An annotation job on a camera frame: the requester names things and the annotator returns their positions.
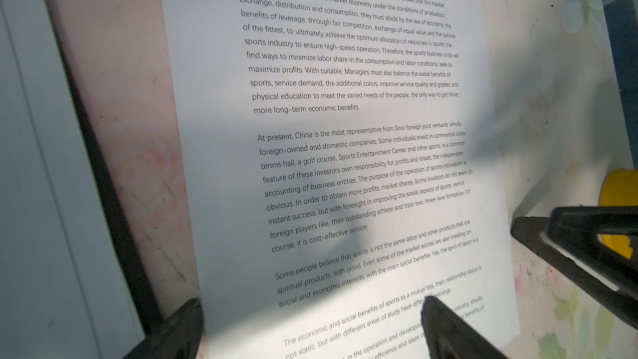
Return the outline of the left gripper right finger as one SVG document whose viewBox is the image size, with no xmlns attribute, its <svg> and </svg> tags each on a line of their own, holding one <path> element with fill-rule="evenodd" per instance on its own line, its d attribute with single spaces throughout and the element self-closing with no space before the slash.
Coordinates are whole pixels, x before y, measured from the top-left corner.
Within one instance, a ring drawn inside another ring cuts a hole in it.
<svg viewBox="0 0 638 359">
<path fill-rule="evenodd" d="M 432 359 L 506 358 L 435 296 L 425 298 L 421 324 Z"/>
</svg>

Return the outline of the orange black file folder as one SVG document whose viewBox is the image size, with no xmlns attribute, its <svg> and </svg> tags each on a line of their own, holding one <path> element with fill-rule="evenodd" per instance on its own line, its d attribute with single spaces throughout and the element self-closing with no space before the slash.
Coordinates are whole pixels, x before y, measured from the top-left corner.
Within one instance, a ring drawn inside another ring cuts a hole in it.
<svg viewBox="0 0 638 359">
<path fill-rule="evenodd" d="M 61 56 L 62 64 L 69 83 L 76 117 L 95 177 L 98 194 L 106 217 L 116 257 L 120 263 L 141 326 L 146 335 L 154 332 L 164 321 L 153 289 L 149 281 L 139 250 L 131 234 L 131 229 L 118 198 L 115 185 L 108 171 L 106 161 L 96 137 L 86 107 L 79 93 L 69 61 Z"/>
</svg>

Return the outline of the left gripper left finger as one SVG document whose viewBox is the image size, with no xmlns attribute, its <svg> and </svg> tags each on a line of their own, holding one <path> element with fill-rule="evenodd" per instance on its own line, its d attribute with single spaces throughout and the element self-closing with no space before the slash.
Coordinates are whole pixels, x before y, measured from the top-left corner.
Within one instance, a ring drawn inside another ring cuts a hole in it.
<svg viewBox="0 0 638 359">
<path fill-rule="evenodd" d="M 124 359 L 195 359 L 204 332 L 204 314 L 199 298 L 190 299 Z"/>
</svg>

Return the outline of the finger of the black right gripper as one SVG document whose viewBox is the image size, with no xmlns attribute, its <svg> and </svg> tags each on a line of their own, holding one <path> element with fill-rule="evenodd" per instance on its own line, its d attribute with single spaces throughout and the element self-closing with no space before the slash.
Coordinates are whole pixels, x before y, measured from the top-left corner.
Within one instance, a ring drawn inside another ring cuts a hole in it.
<svg viewBox="0 0 638 359">
<path fill-rule="evenodd" d="M 636 207 L 558 207 L 518 217 L 511 235 L 627 325 L 637 327 L 637 267 L 602 244 L 603 234 L 636 235 Z"/>
</svg>

